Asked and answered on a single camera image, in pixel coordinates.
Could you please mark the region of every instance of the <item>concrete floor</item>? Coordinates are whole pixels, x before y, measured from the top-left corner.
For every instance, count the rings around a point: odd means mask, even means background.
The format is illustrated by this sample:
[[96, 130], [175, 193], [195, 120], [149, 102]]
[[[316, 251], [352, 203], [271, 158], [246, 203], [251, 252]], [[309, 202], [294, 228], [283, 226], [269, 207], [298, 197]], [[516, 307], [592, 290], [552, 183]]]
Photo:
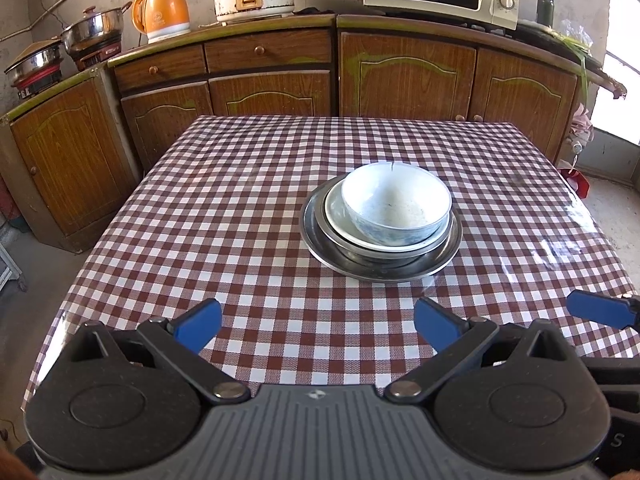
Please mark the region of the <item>concrete floor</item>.
[[[605, 180], [590, 178], [590, 183], [585, 203], [640, 286], [640, 194]], [[9, 282], [0, 292], [0, 429], [8, 429], [8, 447], [15, 449], [26, 439], [20, 405], [38, 350], [88, 253], [67, 253], [32, 235], [20, 236], [8, 251], [29, 286], [20, 292], [16, 282]]]

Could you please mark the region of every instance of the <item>stainless steel tray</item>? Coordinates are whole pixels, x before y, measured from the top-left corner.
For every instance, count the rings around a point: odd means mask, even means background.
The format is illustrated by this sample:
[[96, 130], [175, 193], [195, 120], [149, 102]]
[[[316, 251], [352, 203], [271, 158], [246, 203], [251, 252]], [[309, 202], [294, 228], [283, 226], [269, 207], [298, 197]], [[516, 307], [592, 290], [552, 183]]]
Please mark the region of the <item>stainless steel tray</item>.
[[380, 251], [373, 251], [371, 249], [366, 249], [364, 247], [360, 247], [356, 244], [352, 244], [350, 241], [342, 238], [326, 218], [326, 213], [324, 212], [324, 201], [332, 190], [332, 188], [338, 184], [341, 180], [343, 180], [347, 174], [345, 173], [342, 176], [337, 176], [328, 180], [322, 186], [319, 186], [316, 189], [316, 193], [318, 196], [315, 200], [314, 211], [316, 215], [316, 222], [318, 226], [322, 230], [322, 232], [331, 240], [334, 244], [341, 247], [340, 252], [342, 254], [346, 254], [352, 260], [362, 261], [361, 256], [365, 256], [366, 259], [371, 259], [373, 261], [379, 262], [381, 264], [391, 265], [388, 260], [403, 260], [405, 263], [409, 261], [415, 260], [418, 256], [422, 256], [424, 253], [428, 253], [429, 251], [433, 251], [436, 247], [439, 247], [440, 244], [444, 243], [444, 240], [447, 239], [449, 235], [449, 231], [451, 229], [451, 223], [453, 222], [453, 215], [449, 215], [449, 225], [447, 226], [447, 230], [442, 234], [441, 237], [434, 240], [433, 243], [429, 244], [426, 247], [421, 249], [416, 249], [413, 251], [405, 251], [403, 253], [381, 253]]
[[388, 261], [386, 264], [371, 262], [366, 265], [361, 259], [354, 261], [348, 258], [345, 253], [341, 252], [338, 245], [329, 240], [316, 221], [316, 201], [319, 200], [322, 188], [331, 182], [330, 180], [309, 195], [300, 213], [299, 222], [302, 239], [309, 251], [330, 269], [365, 282], [410, 282], [435, 274], [445, 267], [458, 252], [462, 241], [462, 224], [460, 216], [452, 209], [451, 229], [444, 243], [433, 251], [409, 258], [404, 265], [396, 265], [397, 260], [395, 262]]

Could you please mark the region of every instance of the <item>electric kettle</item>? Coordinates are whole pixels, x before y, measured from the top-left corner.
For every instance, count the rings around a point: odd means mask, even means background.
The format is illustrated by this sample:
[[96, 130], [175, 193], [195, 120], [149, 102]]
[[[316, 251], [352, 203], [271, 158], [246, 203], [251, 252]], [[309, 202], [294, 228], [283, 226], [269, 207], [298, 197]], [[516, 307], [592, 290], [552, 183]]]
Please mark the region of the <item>electric kettle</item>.
[[191, 30], [186, 0], [134, 0], [133, 25], [149, 43], [186, 34]]

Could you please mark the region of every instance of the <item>kettle handle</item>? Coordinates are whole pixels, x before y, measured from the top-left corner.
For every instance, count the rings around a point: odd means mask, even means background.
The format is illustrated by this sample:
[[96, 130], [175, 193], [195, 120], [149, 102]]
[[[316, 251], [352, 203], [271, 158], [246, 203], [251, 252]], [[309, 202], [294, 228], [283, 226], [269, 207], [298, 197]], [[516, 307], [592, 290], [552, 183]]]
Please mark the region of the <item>kettle handle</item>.
[[131, 9], [131, 21], [133, 22], [133, 26], [141, 32], [142, 34], [146, 34], [145, 28], [145, 17], [144, 17], [144, 7], [146, 0], [133, 0], [133, 5]]

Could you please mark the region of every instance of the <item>checkered tablecloth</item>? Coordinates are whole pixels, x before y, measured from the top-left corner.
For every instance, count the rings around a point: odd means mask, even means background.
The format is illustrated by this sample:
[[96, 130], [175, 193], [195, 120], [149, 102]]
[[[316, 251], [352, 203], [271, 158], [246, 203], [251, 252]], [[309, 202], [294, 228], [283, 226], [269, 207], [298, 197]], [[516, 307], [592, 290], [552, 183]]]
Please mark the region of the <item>checkered tablecloth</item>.
[[[448, 186], [463, 240], [437, 275], [382, 285], [322, 266], [298, 229], [322, 182], [378, 160]], [[578, 353], [631, 356], [640, 338], [580, 322], [574, 288], [633, 289], [613, 248], [544, 156], [510, 124], [201, 117], [146, 176], [87, 258], [44, 341], [25, 398], [88, 319], [131, 329], [208, 297], [223, 327], [202, 356], [259, 383], [375, 383], [430, 357], [413, 306], [459, 316], [556, 320]]]

